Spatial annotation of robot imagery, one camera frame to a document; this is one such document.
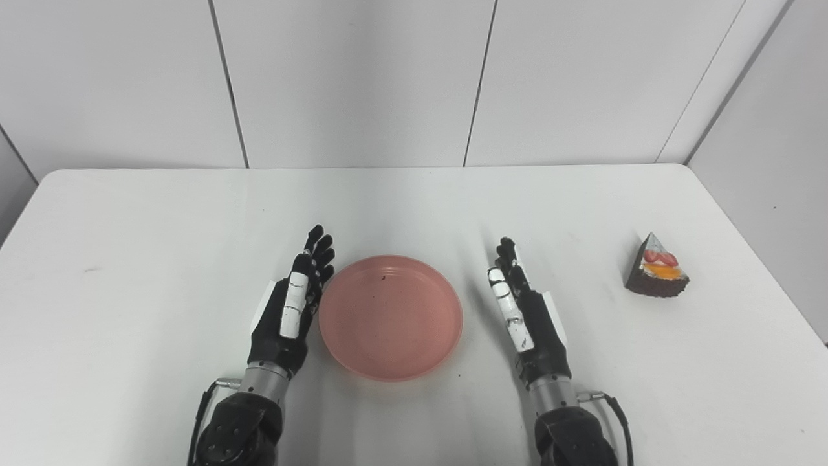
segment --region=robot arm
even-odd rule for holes
[[[535,406],[535,446],[541,465],[617,466],[600,422],[578,406],[579,396],[571,385],[566,360],[566,335],[551,296],[532,289],[512,240],[503,238],[497,252],[495,267],[489,269],[489,284],[517,351],[520,378]],[[597,391],[586,395],[581,397],[583,401],[605,398],[616,414],[620,412],[614,398]],[[623,413],[619,419],[628,439]],[[629,443],[628,463],[632,465]]]
[[[322,287],[334,274],[330,265],[334,241],[323,234],[322,226],[310,231],[290,275],[273,286],[251,336],[243,379],[235,384],[217,381],[238,385],[238,389],[215,406],[204,433],[190,446],[187,466],[272,466],[276,462],[285,393],[305,362],[305,339]],[[194,441],[211,392],[212,387],[205,392],[196,416]]]

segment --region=table surface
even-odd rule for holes
[[[464,329],[431,374],[382,383],[314,325],[281,464],[537,461],[486,280],[501,235],[554,296],[576,387],[618,397],[639,465],[828,463],[828,351],[677,165],[54,172],[0,249],[4,463],[184,463],[202,390],[241,376],[261,293],[317,222],[340,269],[438,269]],[[691,277],[678,298],[623,287],[650,231]]]

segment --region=chocolate cake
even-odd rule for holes
[[[638,294],[671,298],[684,291],[690,278],[653,233],[644,240],[627,279],[627,289]]]

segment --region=pink plate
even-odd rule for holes
[[[449,282],[419,260],[377,255],[339,272],[322,295],[319,328],[340,364],[378,381],[422,376],[460,340],[463,311]]]

